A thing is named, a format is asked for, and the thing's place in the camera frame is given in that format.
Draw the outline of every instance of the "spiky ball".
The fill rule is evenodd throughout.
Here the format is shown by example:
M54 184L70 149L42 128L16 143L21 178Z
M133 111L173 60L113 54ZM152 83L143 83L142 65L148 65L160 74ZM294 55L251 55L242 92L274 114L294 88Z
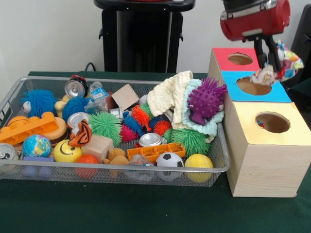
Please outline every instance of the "spiky ball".
M89 98L75 97L69 100L63 110L63 119L67 122L68 118L75 113L85 112L84 107L88 104Z
M133 116L127 116L123 120L124 125L128 126L131 130L133 130L136 133L139 133L140 136L143 135L141 131L141 126L138 124L138 122L133 118Z
M151 128L148 126L150 117L139 105L133 108L132 116L140 126L145 126L148 132L151 131Z
M171 128L172 125L168 121L161 120L155 125L154 132L160 136L163 136L166 133L166 131Z
M193 154L207 154L210 144L205 142L205 135L195 130L178 129L172 131L172 142L182 143L186 158Z
M122 137L122 142L130 142L139 137L137 133L126 125L122 125L120 135Z
M192 110L191 119L194 122L205 125L205 118L211 119L219 111L227 87L226 85L217 87L217 85L217 80L205 78L202 80L202 85L189 95L188 108Z
M33 90L29 92L25 92L24 98L22 98L21 103L28 101L30 103L30 112L28 113L28 117L39 117L44 112L52 112L54 115L56 114L55 103L56 98L51 91L47 90Z
M163 137L166 139L167 143L171 143L172 142L172 131L173 131L173 129L169 129L163 135Z
M145 113L148 114L150 120L152 120L152 119L154 118L154 115L152 115L148 103L143 103L143 104L141 104L141 105L140 105L140 108L141 108L142 110L144 110Z
M91 115L89 125L92 126L93 134L111 138L114 147L120 144L121 122L115 115L105 112Z

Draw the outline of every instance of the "plastic bottle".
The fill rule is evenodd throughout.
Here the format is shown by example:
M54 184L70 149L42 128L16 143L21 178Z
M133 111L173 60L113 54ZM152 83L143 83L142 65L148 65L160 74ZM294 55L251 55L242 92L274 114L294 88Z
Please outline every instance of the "plastic bottle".
M90 94L92 97L92 103L96 107L96 112L108 112L108 105L106 98L108 93L103 89L103 85L100 82L94 82L90 86Z

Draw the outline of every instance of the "light blue cloth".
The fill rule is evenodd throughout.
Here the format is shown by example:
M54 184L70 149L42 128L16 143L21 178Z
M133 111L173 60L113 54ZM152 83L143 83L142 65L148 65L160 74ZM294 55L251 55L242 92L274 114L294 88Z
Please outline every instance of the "light blue cloth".
M184 125L188 126L189 128L194 129L200 133L208 134L209 136L215 137L217 135L217 123L222 122L225 116L223 110L219 111L215 116L212 117L211 120L208 121L205 119L206 125L199 125L190 119L190 109L188 108L189 94L191 94L194 89L197 89L201 85L201 80L191 79L188 86L186 87L182 107L182 120Z

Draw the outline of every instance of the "orange spiky ball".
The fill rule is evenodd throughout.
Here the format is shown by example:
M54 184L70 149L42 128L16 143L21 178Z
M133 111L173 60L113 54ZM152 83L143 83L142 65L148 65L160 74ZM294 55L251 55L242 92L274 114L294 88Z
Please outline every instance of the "orange spiky ball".
M139 105L133 108L132 117L138 122L139 125L145 126L148 132L151 131L151 128L148 126L150 117L144 110L139 107Z
M165 132L171 128L172 126L168 121L161 120L155 125L154 132L160 136L163 136Z

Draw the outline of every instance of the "metal basket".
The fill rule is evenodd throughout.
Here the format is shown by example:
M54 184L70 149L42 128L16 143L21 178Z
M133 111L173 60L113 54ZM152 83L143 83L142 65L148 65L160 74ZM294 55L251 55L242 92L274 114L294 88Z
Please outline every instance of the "metal basket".
M25 115L20 102L24 92L45 89L52 91L57 98L61 99L65 94L64 86L67 81L68 78L59 77L29 76L19 79L0 104L1 125L6 125L13 117ZM115 92L129 83L139 97L147 94L159 84L159 82L152 81L104 79L88 79L87 81L88 84L99 81L106 90L111 92ZM121 143L119 147L127 151L129 148L134 148L136 142ZM117 166L0 160L0 179L211 187L220 173L229 169L228 149L222 124L218 124L218 135L212 142L207 156L213 162L214 168ZM202 183L192 181L193 179L201 179L204 176L210 176L210 178Z

